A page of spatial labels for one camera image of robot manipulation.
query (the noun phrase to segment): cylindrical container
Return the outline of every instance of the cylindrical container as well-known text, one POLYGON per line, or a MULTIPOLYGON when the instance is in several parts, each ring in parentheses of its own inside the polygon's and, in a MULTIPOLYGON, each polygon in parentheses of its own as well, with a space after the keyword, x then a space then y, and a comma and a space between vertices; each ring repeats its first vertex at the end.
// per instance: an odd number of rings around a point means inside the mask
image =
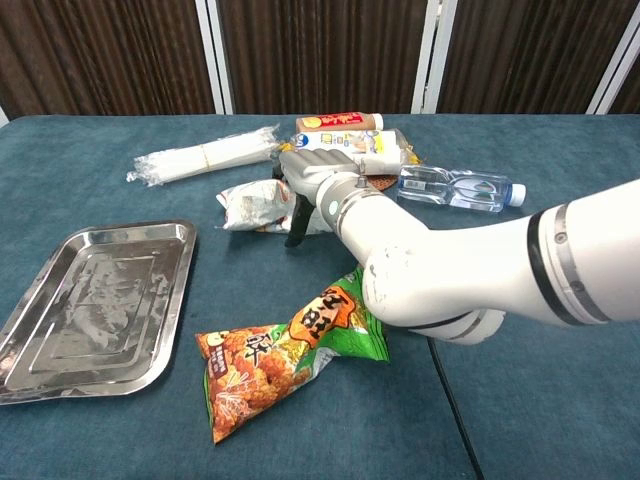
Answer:
POLYGON ((526 193, 524 185, 504 175, 426 165, 403 167, 398 183, 399 197, 487 212, 519 207, 526 193))
POLYGON ((346 112, 314 115, 296 119, 296 133, 330 130, 382 130, 379 113, 346 112))

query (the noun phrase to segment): orange snack packaging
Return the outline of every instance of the orange snack packaging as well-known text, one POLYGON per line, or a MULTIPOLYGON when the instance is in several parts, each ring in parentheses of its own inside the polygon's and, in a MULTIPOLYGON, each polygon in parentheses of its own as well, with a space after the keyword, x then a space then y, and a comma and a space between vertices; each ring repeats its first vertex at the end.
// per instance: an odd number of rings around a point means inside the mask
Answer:
POLYGON ((296 118, 296 133, 332 130, 382 130, 379 113, 344 112, 296 118))
POLYGON ((389 361, 380 321, 362 300, 362 269, 346 275, 287 324, 200 333, 214 443, 293 393, 338 355, 389 361))

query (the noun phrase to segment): table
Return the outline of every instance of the table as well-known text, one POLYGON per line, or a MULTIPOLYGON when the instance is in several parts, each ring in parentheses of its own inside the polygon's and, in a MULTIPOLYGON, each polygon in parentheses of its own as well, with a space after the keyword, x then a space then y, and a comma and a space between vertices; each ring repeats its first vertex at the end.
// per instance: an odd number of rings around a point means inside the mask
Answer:
MULTIPOLYGON (((216 193, 268 178, 268 163, 156 188, 125 174, 151 151, 275 123, 289 136, 293 119, 49 116, 0 129, 0 318, 76 230, 184 218, 199 236, 164 374, 126 397, 2 407, 1 479, 473 478, 425 339, 394 330, 391 364, 335 359, 211 444, 194 334, 287 321, 356 262, 332 234, 286 250, 280 235, 217 228, 216 193)), ((432 228, 518 218, 640 176, 638 116, 386 115, 385 124, 433 164, 528 186, 524 206, 499 215, 405 204, 432 228)), ((484 344, 438 345, 488 478, 637 476, 640 325, 561 330, 510 315, 484 344)))

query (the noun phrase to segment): white bottle cap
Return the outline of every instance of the white bottle cap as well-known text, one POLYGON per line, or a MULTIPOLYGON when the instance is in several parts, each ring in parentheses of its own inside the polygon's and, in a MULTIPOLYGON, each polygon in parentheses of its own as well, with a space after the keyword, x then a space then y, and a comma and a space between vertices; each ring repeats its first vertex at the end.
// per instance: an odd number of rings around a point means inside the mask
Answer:
POLYGON ((382 115, 379 113, 372 113, 373 121, 376 124, 376 130, 382 130, 384 128, 384 122, 382 121, 382 115))
POLYGON ((524 202, 524 197, 527 196, 527 187, 521 183, 514 183, 511 186, 511 199, 509 200, 510 207, 519 207, 524 202))

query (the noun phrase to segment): metal tray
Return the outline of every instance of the metal tray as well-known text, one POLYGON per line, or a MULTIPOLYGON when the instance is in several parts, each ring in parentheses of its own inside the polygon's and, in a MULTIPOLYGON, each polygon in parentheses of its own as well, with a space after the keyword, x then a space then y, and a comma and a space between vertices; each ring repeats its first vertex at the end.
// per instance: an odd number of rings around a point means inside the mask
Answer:
POLYGON ((185 221, 67 238, 0 331, 0 404, 125 395, 155 380, 171 356, 195 240, 185 221))

